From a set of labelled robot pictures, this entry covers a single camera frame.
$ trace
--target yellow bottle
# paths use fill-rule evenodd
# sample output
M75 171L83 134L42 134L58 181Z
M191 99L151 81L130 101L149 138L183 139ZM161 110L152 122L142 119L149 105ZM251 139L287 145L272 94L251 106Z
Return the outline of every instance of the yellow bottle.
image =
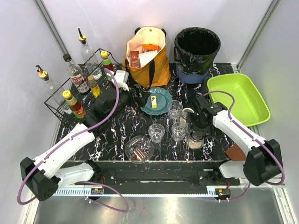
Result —
M101 94L101 89L100 89L97 81L95 81L93 75L90 75L87 79L89 81L90 87L92 88L94 97L97 98Z

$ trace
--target trash bin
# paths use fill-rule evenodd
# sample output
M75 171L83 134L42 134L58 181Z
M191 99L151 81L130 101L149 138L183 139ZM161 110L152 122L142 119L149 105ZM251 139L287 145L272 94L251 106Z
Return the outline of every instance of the trash bin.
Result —
M220 39L211 30L183 29L174 40L176 74L182 83L201 83L208 74L219 49Z

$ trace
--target white wall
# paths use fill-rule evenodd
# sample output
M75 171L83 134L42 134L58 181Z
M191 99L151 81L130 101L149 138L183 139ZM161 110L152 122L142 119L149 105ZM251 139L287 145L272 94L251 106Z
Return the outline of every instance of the white wall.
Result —
M264 97L271 118L260 125L264 137L281 146L286 187L299 217L299 2L281 1L241 71Z
M77 28L94 49L124 58L126 42L142 26L164 28L170 62L175 36L187 27L214 31L221 40L216 62L237 63L271 0L44 0L76 62L80 55Z
M67 67L32 0L0 1L0 24L0 222L16 224L20 162L49 149L57 121L43 104L48 95L35 65L59 81Z

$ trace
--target green tray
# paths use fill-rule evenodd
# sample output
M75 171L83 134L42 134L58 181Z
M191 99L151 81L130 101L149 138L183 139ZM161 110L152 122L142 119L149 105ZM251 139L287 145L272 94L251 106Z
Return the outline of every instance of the green tray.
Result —
M210 78L207 82L209 91L222 90L235 98L232 114L245 126L250 127L270 119L270 111L263 97L251 79L240 73L220 75ZM227 108L233 100L224 93L210 94L212 103L221 102Z

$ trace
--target teal plate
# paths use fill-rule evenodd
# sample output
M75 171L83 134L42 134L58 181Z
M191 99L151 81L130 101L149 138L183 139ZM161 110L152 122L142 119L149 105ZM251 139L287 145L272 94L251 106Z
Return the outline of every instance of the teal plate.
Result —
M148 97L148 101L146 102L145 107L141 107L141 110L150 115L159 115L167 113L167 105L169 102L172 101L170 93L167 90L159 87L150 88L149 92L151 93L151 95ZM152 96L156 96L156 108L151 107Z

